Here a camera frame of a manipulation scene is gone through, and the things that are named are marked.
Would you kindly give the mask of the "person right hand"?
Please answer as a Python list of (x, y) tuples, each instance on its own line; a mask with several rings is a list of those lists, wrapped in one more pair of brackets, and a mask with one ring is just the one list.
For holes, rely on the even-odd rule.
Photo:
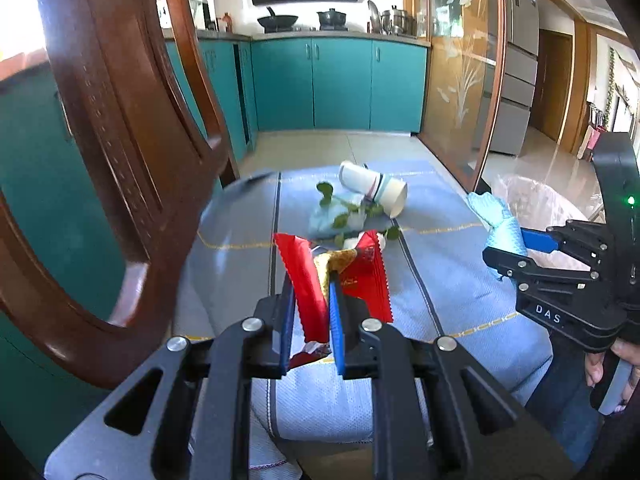
[(605, 416), (623, 411), (639, 383), (638, 344), (616, 339), (605, 352), (587, 353), (585, 372), (591, 405)]

